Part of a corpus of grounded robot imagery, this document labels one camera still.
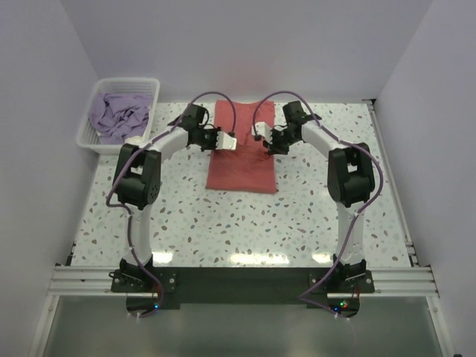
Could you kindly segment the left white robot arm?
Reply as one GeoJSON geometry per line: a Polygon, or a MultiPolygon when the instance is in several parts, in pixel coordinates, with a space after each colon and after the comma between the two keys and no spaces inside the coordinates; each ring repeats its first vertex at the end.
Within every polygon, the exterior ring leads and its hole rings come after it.
{"type": "Polygon", "coordinates": [[[161,285],[153,274],[149,241],[152,205],[161,189],[161,165],[190,145],[197,145],[203,151],[216,149],[219,129],[208,123],[209,118],[206,108],[193,104],[149,143],[121,147],[111,191],[118,203],[106,199],[109,207],[123,208],[127,213],[127,252],[115,272],[116,284],[128,283],[138,292],[161,285]]]}

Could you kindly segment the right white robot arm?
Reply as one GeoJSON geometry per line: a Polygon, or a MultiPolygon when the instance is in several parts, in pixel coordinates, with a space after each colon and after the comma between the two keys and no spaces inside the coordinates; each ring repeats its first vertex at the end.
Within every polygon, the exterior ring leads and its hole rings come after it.
{"type": "Polygon", "coordinates": [[[283,106],[286,124],[270,126],[253,116],[253,132],[269,155],[286,155],[298,142],[312,145],[327,159],[327,189],[338,212],[338,244],[333,264],[312,288],[333,286],[348,292],[367,270],[364,257],[364,210],[376,188],[373,156],[365,143],[346,144],[325,128],[318,116],[305,113],[301,102],[283,106]]]}

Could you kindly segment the salmon red t-shirt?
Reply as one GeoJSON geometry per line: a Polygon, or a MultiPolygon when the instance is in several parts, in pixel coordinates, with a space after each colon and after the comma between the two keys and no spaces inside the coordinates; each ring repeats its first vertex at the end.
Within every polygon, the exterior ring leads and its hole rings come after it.
{"type": "Polygon", "coordinates": [[[235,103],[237,121],[233,122],[231,105],[226,100],[216,101],[214,125],[228,129],[235,125],[235,150],[216,150],[210,155],[206,188],[251,193],[275,194],[277,184],[274,159],[266,148],[252,136],[253,114],[256,122],[274,125],[274,103],[235,103]]]}

